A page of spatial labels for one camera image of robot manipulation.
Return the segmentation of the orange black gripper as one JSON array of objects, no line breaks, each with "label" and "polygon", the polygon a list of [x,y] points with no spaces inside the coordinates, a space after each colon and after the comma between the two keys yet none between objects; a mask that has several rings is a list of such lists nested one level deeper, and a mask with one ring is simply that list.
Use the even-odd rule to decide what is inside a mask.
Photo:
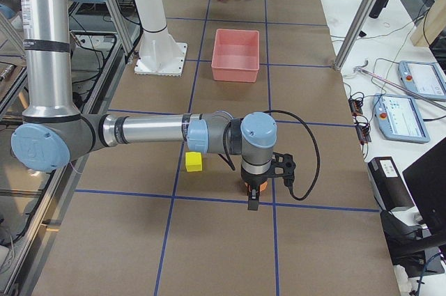
[{"label": "orange black gripper", "polygon": [[247,189],[248,205],[247,209],[249,211],[257,211],[259,209],[259,196],[264,192],[268,186],[268,180],[262,178],[260,180],[243,180],[244,185]]}]

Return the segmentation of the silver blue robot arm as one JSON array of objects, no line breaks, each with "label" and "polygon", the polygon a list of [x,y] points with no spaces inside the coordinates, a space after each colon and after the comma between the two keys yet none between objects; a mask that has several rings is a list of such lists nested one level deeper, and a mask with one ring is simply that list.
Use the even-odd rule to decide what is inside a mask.
[{"label": "silver blue robot arm", "polygon": [[239,155],[248,208],[259,206],[260,186],[273,177],[275,120],[263,112],[144,117],[83,115],[72,99],[69,0],[21,0],[29,106],[11,147],[28,168],[50,172],[90,152],[119,144],[185,141],[194,152]]}]

